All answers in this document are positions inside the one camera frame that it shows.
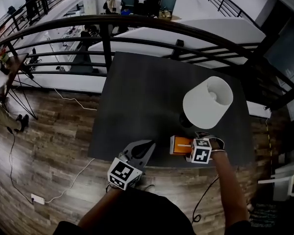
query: black and white marker cube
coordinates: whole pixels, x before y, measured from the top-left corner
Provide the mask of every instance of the black and white marker cube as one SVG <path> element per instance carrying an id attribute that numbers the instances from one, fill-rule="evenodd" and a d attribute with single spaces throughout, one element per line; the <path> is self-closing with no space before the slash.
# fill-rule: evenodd
<path id="1" fill-rule="evenodd" d="M 139 181 L 142 173 L 135 167 L 115 158 L 108 170 L 108 181 L 126 190 L 127 187 Z"/>
<path id="2" fill-rule="evenodd" d="M 192 163 L 207 164 L 209 163 L 211 150 L 209 139 L 194 139 L 191 155 L 186 160 Z"/>

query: white cable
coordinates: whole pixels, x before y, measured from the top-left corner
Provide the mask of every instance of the white cable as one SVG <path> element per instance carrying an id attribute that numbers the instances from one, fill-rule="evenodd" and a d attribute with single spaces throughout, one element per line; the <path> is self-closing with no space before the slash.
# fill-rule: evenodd
<path id="1" fill-rule="evenodd" d="M 71 186 L 70 186 L 68 189 L 64 190 L 60 196 L 54 197 L 54 198 L 52 198 L 50 201 L 45 201 L 45 203 L 50 203 L 52 200 L 54 200 L 54 199 L 56 199 L 56 198 L 60 198 L 60 197 L 62 197 L 62 195 L 63 195 L 67 190 L 71 189 L 71 188 L 73 187 L 73 185 L 74 185 L 76 179 L 78 178 L 78 176 L 83 172 L 83 170 L 85 170 L 85 169 L 87 168 L 87 166 L 90 165 L 90 163 L 91 163 L 93 160 L 94 160 L 94 159 L 91 159 L 91 160 L 89 161 L 89 163 L 84 167 L 84 169 L 82 169 L 82 170 L 78 173 L 78 175 L 76 176 L 76 178 L 74 179 L 73 183 L 71 184 Z"/>
<path id="2" fill-rule="evenodd" d="M 59 95 L 60 95 L 60 97 L 62 97 L 62 99 L 65 99 L 65 100 L 75 100 L 83 109 L 85 109 L 85 110 L 91 110 L 91 111 L 96 111 L 97 109 L 90 109 L 90 108 L 85 108 L 84 106 L 82 106 L 78 101 L 77 101 L 77 99 L 76 98 L 65 98 L 65 97 L 63 97 L 55 88 L 54 88 L 54 90 L 55 90 L 55 92 L 57 92 Z"/>

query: black railing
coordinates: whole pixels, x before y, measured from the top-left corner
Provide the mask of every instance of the black railing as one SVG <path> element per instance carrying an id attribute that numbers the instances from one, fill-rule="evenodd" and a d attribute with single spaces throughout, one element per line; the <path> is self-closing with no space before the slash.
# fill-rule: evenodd
<path id="1" fill-rule="evenodd" d="M 244 18 L 247 21 L 251 22 L 258 29 L 260 29 L 259 25 L 239 6 L 237 6 L 231 0 L 208 0 L 210 1 L 218 11 L 223 14 L 225 17 L 236 17 L 236 18 Z"/>
<path id="2" fill-rule="evenodd" d="M 61 1 L 63 0 L 29 0 L 2 23 L 0 40 L 35 24 Z M 27 11 L 28 7 L 32 9 L 30 13 Z M 15 46 L 18 40 L 15 39 L 11 43 L 12 46 Z"/>
<path id="3" fill-rule="evenodd" d="M 33 27 L 26 28 L 21 30 L 13 35 L 10 35 L 6 39 L 0 41 L 1 46 L 11 46 L 11 42 L 25 37 L 31 34 L 35 34 L 38 32 L 43 32 L 50 29 L 55 29 L 59 27 L 67 27 L 67 26 L 77 26 L 77 25 L 85 25 L 85 24 L 98 24 L 100 27 L 100 36 L 101 37 L 74 37 L 74 38 L 65 38 L 65 39 L 52 39 L 47 41 L 41 41 L 32 43 L 29 45 L 23 45 L 17 48 L 11 47 L 8 52 L 13 53 L 13 55 L 17 55 L 17 50 L 27 49 L 29 47 L 46 45 L 51 43 L 60 43 L 60 42 L 76 42 L 76 41 L 89 41 L 89 42 L 103 42 L 103 51 L 58 51 L 58 52 L 46 52 L 46 53 L 37 53 L 31 54 L 31 58 L 37 58 L 38 56 L 51 56 L 51 55 L 66 55 L 66 54 L 80 54 L 80 55 L 101 55 L 104 56 L 104 63 L 73 63 L 73 62 L 60 62 L 60 63 L 35 63 L 35 64 L 27 64 L 27 71 L 30 67 L 36 66 L 60 66 L 60 65 L 70 65 L 70 66 L 92 66 L 92 67 L 106 67 L 107 72 L 109 72 L 109 68 L 111 65 L 112 57 L 114 52 L 111 51 L 111 42 L 123 42 L 123 43 L 133 43 L 140 45 L 150 45 L 156 47 L 163 47 L 172 49 L 172 55 L 165 56 L 164 58 L 171 58 L 179 61 L 189 61 L 196 58 L 203 58 L 204 60 L 193 60 L 190 63 L 202 63 L 207 61 L 215 61 L 217 63 L 226 66 L 225 68 L 218 68 L 219 71 L 236 76 L 238 73 L 243 73 L 246 76 L 247 71 L 249 74 L 255 78 L 255 80 L 259 80 L 259 84 L 257 85 L 257 89 L 265 92 L 264 98 L 266 98 L 266 102 L 264 103 L 266 106 L 270 107 L 270 109 L 275 110 L 280 108 L 282 105 L 290 102 L 291 98 L 294 97 L 294 83 L 290 81 L 285 75 L 283 75 L 279 70 L 270 65 L 270 63 L 262 56 L 262 51 L 264 46 L 266 46 L 269 42 L 269 37 L 266 37 L 261 43 L 247 43 L 237 45 L 225 38 L 212 34 L 210 32 L 197 29 L 194 27 L 186 26 L 184 24 L 168 22 L 159 19 L 152 19 L 147 17 L 140 16 L 119 16 L 119 15 L 100 15 L 100 16 L 81 16 L 81 17 L 72 17 L 65 19 L 58 19 L 51 22 L 37 24 Z M 108 26 L 110 24 L 123 24 L 130 25 L 135 24 L 141 27 L 149 27 L 155 28 L 159 30 L 166 30 L 182 35 L 186 35 L 189 37 L 193 37 L 196 39 L 200 39 L 210 43 L 210 45 L 214 45 L 212 47 L 201 48 L 201 49 L 193 49 L 184 47 L 183 41 L 178 40 L 176 45 L 162 43 L 158 41 L 151 40 L 143 40 L 143 39 L 134 39 L 134 38 L 124 38 L 124 37 L 110 37 L 108 33 Z M 221 56 L 224 54 L 229 54 L 234 57 L 244 57 L 247 59 L 245 65 L 238 65 L 231 60 L 232 57 L 229 56 Z M 271 79 L 270 76 L 264 75 L 260 72 L 257 67 L 261 67 L 264 70 L 279 77 L 282 81 L 287 83 L 292 89 L 287 92 L 285 89 L 280 87 L 276 83 L 276 79 Z M 61 74 L 70 74 L 69 72 L 60 71 Z M 53 71 L 43 71 L 44 74 L 55 74 Z M 103 76 L 100 73 L 91 72 L 89 73 L 93 76 Z"/>

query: power outlet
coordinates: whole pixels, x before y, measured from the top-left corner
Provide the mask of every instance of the power outlet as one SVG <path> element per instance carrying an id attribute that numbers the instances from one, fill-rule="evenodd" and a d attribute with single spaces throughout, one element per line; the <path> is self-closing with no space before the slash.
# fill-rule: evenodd
<path id="1" fill-rule="evenodd" d="M 33 199 L 35 202 L 39 203 L 39 204 L 42 204 L 44 205 L 45 204 L 45 199 L 40 197 L 40 196 L 37 196 L 35 194 L 32 194 L 31 195 L 31 199 Z"/>

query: wooden floor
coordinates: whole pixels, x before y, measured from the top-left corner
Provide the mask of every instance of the wooden floor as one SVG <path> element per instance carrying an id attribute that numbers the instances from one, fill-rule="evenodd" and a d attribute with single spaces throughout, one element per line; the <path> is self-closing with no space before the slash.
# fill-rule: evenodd
<path id="1" fill-rule="evenodd" d="M 58 196 L 90 161 L 88 145 L 96 111 L 83 110 L 75 101 L 63 100 L 55 92 L 26 92 L 39 120 L 30 119 L 29 128 L 16 134 L 13 148 L 13 180 L 28 198 L 30 194 L 47 201 Z M 87 108 L 96 108 L 100 97 L 62 93 L 76 97 Z M 13 99 L 7 105 L 15 116 L 24 111 Z M 270 150 L 265 120 L 250 118 L 256 163 L 236 168 L 247 199 L 256 191 L 256 182 L 270 172 Z M 269 132 L 273 153 L 280 147 L 280 136 L 288 122 L 285 112 L 275 113 Z M 61 220 L 77 223 L 105 194 L 108 162 L 94 160 L 78 177 L 75 185 L 53 202 L 31 205 L 13 187 L 9 178 L 9 152 L 13 136 L 0 126 L 0 227 L 7 234 L 52 234 Z M 212 169 L 148 168 L 142 187 L 154 184 L 150 191 L 167 197 L 191 219 L 193 209 L 216 176 Z M 194 231 L 201 235 L 224 233 L 224 216 L 219 184 L 216 183 L 198 207 L 202 214 Z"/>

